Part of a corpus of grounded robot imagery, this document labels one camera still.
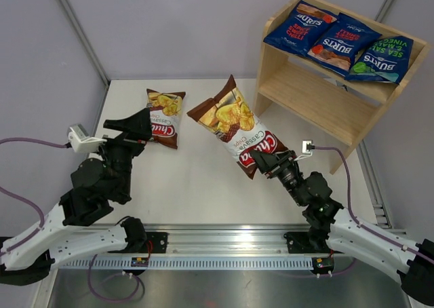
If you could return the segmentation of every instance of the gray wall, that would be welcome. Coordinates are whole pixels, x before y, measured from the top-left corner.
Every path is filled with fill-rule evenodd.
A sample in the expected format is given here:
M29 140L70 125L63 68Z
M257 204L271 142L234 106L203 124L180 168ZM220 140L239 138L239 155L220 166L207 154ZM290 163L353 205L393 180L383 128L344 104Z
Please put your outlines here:
M386 23L434 44L433 0L397 0ZM434 239L434 51L367 137L393 222Z
M111 79L254 77L289 0L70 0ZM383 0L328 0L375 17Z
M65 143L69 125L92 130L104 90L56 0L0 0L0 138ZM48 212L71 187L72 150L6 144L0 185ZM0 235L37 221L31 208L0 194ZM35 286L0 285L0 306L29 307Z

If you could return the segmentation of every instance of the white tabletop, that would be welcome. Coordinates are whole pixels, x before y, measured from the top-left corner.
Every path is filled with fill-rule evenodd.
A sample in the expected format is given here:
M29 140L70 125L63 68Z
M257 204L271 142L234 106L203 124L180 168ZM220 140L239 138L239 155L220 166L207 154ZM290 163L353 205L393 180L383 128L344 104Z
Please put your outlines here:
M252 105L255 80L238 79L237 85ZM222 143L185 113L215 96L226 79L172 79L112 81L96 136L114 137L119 132L102 127L105 119L122 119L146 106L146 89L186 92L180 124L178 150L147 144L133 160L131 196L124 206L111 203L114 211L98 223L115 223L126 215L150 224L300 224L306 223L299 208L280 182L259 172L250 180ZM318 146L339 144L315 126L273 104L262 122L298 154L304 139ZM341 167L330 175L332 155L316 151L300 161L305 176L322 172L332 198L346 205L347 182ZM375 214L356 152L348 159L351 170L353 207L357 215L375 223Z

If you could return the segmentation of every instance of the chula cassava chips bag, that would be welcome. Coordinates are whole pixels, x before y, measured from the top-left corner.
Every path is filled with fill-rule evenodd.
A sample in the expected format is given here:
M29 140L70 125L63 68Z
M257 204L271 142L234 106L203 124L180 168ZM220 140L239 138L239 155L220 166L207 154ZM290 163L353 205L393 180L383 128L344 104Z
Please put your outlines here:
M151 112L152 139L173 149L178 148L178 131L185 92L159 93L147 89Z
M215 134L251 179L256 171L251 150L276 153L288 149L250 111L232 75L223 90L187 115Z

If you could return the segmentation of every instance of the chip bag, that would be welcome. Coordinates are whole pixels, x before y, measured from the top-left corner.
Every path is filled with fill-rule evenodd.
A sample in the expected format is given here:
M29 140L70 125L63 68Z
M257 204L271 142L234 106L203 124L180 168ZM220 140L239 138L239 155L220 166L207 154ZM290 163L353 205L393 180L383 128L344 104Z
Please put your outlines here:
M187 115L215 134L251 179L257 168L251 150L265 153L288 150L250 111L232 75L223 90Z
M347 81L381 81L398 84L408 70L413 40L403 36L374 42L345 77Z
M300 1L288 19L267 35L264 42L286 52L306 56L334 21L336 16L332 12Z
M359 50L381 37L381 34L346 14L324 33L307 56L341 75L347 75Z
M147 89L148 105L151 112L152 138L173 149L178 148L178 131L182 100L185 92L159 93Z

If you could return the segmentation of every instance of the cable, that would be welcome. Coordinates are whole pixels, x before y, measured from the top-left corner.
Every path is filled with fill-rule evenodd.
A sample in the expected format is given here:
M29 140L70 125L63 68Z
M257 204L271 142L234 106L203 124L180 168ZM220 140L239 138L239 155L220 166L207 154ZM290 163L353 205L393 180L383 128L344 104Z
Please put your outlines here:
M66 149L69 147L68 146L69 143L62 145L62 144L56 144L56 143L46 142L44 140L37 140L35 138L27 138L27 137L4 138L3 140L0 140L0 145L2 145L4 143L9 143L9 142L37 143L37 144L47 145L48 147L56 147L57 149ZM38 205L36 205L35 203L33 203L31 200L24 198L22 196L19 196L15 193L12 193L11 191L4 189L3 187L0 187L0 192L7 195L7 196L10 196L14 199L17 199L18 201L21 201L24 204L31 206L39 215L39 226L35 230L33 230L29 235L24 237L22 240L20 240L16 244L10 246L9 248L6 248L5 252L0 252L0 257L2 257L3 255L10 252L11 250L14 250L18 246L21 246L22 244L26 243L28 240L32 239L43 227L43 225L45 223L45 218L44 218L44 215L43 215L41 208Z
M107 303L126 303L128 301L130 301L137 293L139 286L143 287L144 290L144 283L143 281L136 275L130 273L130 277L133 277L136 281L136 288L133 290L133 292L131 292L131 294L123 299L110 299L110 298L106 298L105 296L102 296L101 294L97 293L96 290L94 289L94 287L92 286L92 282L91 282L91 271L92 271L92 266L94 266L95 260L96 260L97 255L95 255L92 260L89 263L89 268L87 269L87 285L89 286L89 290L90 292L97 297L98 299L105 301Z
M343 155L342 151L340 149L338 149L337 147L317 147L314 146L312 147L312 149L316 149L316 150L325 150L325 151L336 151L338 152L340 158L342 159L342 162L344 164L345 167L345 172L347 173L347 198L348 198L348 211L349 214L351 216L351 218L357 223L357 225L359 227L361 227L362 229L365 229L367 232L379 237L380 239L385 240L386 242L389 242L390 244L393 244L394 246L397 246L398 248L403 248L403 245L400 244L399 242L396 242L395 240L389 239L388 237L378 233L375 230L372 230L371 228L368 228L367 226L365 226L363 223L360 224L360 221L357 219L357 217L354 215L353 212L353 208L351 207L351 177L350 177L350 170L348 168L348 164L347 161L345 159L345 156ZM422 253L420 253L419 251L413 249L413 248L407 248L407 250L409 252L411 252L412 254L415 254L416 256L419 256L420 258L425 259L426 261L430 262L431 264L434 265L434 259L429 258L427 255L424 255Z
M131 218L131 216L129 216L129 215L124 216L121 220L117 221L115 225L118 225L119 223L121 223L123 220L125 220L127 218Z

